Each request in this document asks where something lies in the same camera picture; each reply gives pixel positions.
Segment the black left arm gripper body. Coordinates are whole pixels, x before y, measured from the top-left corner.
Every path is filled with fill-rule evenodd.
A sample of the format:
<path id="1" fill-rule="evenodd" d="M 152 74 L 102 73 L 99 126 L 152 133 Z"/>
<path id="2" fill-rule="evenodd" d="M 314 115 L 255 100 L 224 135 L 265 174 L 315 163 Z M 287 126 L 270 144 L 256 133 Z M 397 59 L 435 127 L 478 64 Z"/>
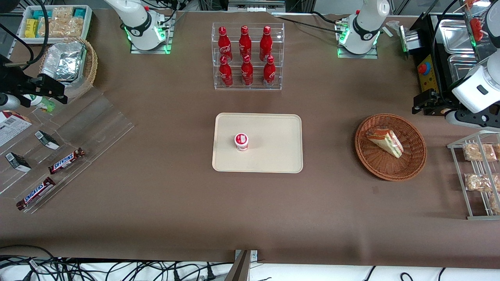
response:
<path id="1" fill-rule="evenodd" d="M 457 110 L 459 105 L 459 100 L 454 96 L 445 97 L 444 100 L 437 97 L 435 101 L 427 104 L 427 115 L 433 117 L 444 117 L 448 112 Z"/>

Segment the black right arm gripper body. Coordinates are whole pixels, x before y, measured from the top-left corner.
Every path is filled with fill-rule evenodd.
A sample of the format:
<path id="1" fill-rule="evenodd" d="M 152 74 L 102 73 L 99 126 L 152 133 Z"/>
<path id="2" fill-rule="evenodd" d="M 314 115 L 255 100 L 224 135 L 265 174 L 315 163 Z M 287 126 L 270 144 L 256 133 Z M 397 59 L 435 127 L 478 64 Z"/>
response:
<path id="1" fill-rule="evenodd" d="M 32 78 L 23 72 L 2 71 L 0 75 L 1 108 L 31 107 L 32 100 L 27 94 L 36 94 L 38 78 Z"/>

